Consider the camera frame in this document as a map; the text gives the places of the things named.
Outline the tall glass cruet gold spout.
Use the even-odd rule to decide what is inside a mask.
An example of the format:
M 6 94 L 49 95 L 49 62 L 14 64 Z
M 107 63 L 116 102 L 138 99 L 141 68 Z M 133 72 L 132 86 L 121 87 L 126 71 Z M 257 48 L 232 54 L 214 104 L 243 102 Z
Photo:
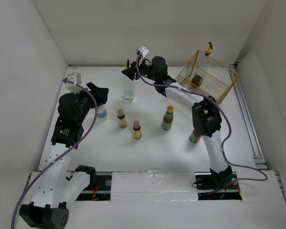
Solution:
M 128 59 L 124 69 L 130 69 L 131 63 Z M 123 77 L 123 99 L 125 102 L 131 103 L 134 99 L 134 81 L 131 81 L 127 76 Z

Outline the short glass cruet gold spout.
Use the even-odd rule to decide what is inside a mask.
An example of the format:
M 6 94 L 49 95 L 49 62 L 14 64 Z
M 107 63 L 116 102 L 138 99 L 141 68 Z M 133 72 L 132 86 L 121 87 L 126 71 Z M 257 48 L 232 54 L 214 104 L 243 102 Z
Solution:
M 213 51 L 213 45 L 211 42 L 209 42 L 204 52 L 199 51 L 197 54 L 195 61 L 196 74 L 191 80 L 191 83 L 196 87 L 201 86 L 203 79 L 207 74 L 209 67 L 209 58 L 212 51 Z

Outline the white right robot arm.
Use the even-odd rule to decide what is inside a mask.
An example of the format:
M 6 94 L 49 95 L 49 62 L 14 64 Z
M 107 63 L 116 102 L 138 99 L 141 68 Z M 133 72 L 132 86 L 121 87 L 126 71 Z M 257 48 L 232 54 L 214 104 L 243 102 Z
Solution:
M 136 61 L 127 62 L 122 74 L 135 81 L 148 77 L 153 80 L 152 86 L 166 98 L 170 98 L 189 108 L 192 112 L 194 130 L 192 136 L 202 138 L 210 160 L 211 189 L 225 188 L 232 182 L 232 168 L 223 151 L 221 141 L 220 109 L 211 96 L 193 93 L 182 87 L 167 72 L 163 57 L 156 56 L 150 65 L 145 66 L 141 55 Z

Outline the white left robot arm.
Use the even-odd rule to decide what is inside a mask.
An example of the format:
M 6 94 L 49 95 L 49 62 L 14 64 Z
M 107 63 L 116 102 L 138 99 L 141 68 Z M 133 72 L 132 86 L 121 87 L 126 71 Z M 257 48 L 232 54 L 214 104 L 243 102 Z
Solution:
M 109 89 L 93 83 L 86 87 L 67 80 L 64 83 L 69 93 L 59 98 L 50 154 L 46 167 L 36 177 L 41 182 L 29 204 L 22 204 L 19 210 L 27 225 L 36 229 L 65 228 L 71 205 L 85 188 L 97 185 L 94 167 L 78 166 L 70 180 L 65 176 L 79 143 L 89 134 L 82 126 L 88 112 L 106 104 Z

